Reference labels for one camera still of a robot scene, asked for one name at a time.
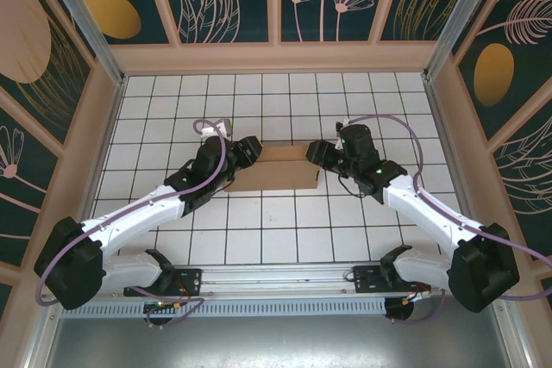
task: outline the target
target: cardboard box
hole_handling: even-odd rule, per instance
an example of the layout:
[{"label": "cardboard box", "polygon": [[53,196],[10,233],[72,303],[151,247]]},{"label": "cardboard box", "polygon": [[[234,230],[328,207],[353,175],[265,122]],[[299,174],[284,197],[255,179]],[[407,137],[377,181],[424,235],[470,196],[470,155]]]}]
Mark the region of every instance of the cardboard box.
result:
[{"label": "cardboard box", "polygon": [[307,160],[307,148],[263,147],[257,162],[238,171],[226,191],[315,189],[320,167]]}]

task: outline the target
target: cardboard piece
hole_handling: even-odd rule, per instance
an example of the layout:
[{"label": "cardboard piece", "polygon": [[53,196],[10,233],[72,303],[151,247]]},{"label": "cardboard piece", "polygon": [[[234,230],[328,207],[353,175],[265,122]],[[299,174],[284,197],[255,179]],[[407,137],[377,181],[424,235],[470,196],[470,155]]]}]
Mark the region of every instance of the cardboard piece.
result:
[{"label": "cardboard piece", "polygon": [[315,189],[320,167],[307,160],[307,148],[263,147],[257,162],[238,171],[226,191]]}]

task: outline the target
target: wall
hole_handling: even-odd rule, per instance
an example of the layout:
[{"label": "wall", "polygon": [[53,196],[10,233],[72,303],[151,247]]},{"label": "wall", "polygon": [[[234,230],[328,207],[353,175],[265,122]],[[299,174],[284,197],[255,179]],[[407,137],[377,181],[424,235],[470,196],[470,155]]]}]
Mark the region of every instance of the wall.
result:
[{"label": "wall", "polygon": [[[550,0],[485,0],[436,78],[436,93],[482,222],[552,257]],[[542,291],[549,269],[516,252],[515,293]],[[546,299],[520,303],[542,362],[552,361]]]},{"label": "wall", "polygon": [[85,0],[128,74],[424,68],[457,0]]},{"label": "wall", "polygon": [[0,355],[14,366],[39,314],[33,264],[79,213],[115,86],[56,0],[0,10]]}]

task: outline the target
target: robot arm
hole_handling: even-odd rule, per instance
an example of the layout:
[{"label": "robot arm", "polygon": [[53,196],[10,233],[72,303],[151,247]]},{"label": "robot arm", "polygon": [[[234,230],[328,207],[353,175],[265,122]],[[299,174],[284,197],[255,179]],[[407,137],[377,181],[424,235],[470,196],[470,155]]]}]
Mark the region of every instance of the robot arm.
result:
[{"label": "robot arm", "polygon": [[518,282],[511,247],[484,240],[458,222],[508,239],[508,233],[501,226],[492,224],[485,228],[424,189],[416,189],[403,167],[380,159],[365,125],[343,127],[338,123],[337,132],[337,145],[314,141],[309,146],[307,159],[342,178],[353,178],[361,193],[412,219],[444,252],[444,255],[430,255],[411,246],[394,249],[380,261],[382,273],[390,284],[402,279],[448,289],[465,308],[480,312]]},{"label": "robot arm", "polygon": [[[229,124],[222,122],[217,127],[226,137]],[[108,215],[81,223],[67,217],[54,226],[34,265],[34,271],[39,276],[67,244],[87,230],[100,226],[99,231],[69,250],[46,279],[47,287],[64,308],[78,308],[100,291],[140,286],[154,287],[159,293],[170,286],[174,267],[156,250],[131,256],[116,256],[116,253],[139,235],[189,215],[206,204],[222,184],[234,180],[236,172],[253,165],[262,151],[256,137],[234,143],[225,138],[226,158],[215,179],[185,196],[169,196],[161,200],[160,197],[197,187],[216,170],[221,159],[221,141],[214,136],[216,132],[213,128],[204,128],[202,132],[207,139],[198,149],[196,158],[188,161],[147,196]],[[110,218],[114,217],[119,218],[111,222]]]}]

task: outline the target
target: white tile floor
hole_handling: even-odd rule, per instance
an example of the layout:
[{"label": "white tile floor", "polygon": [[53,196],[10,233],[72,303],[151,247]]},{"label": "white tile floor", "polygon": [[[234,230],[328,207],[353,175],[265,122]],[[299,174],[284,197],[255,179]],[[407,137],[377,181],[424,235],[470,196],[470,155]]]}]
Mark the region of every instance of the white tile floor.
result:
[{"label": "white tile floor", "polygon": [[[433,116],[417,73],[301,73],[132,77],[113,134],[93,215],[146,195],[194,157],[197,118],[233,120],[235,138],[265,145],[336,137],[346,116],[394,114],[422,138],[427,190],[458,208]],[[382,157],[417,169],[403,127],[370,120]],[[347,183],[355,191],[353,183]],[[317,189],[220,193],[194,214],[153,228],[122,250],[156,247],[175,265],[234,265],[378,260],[402,243],[437,244],[371,197],[353,198],[334,174]]]}]

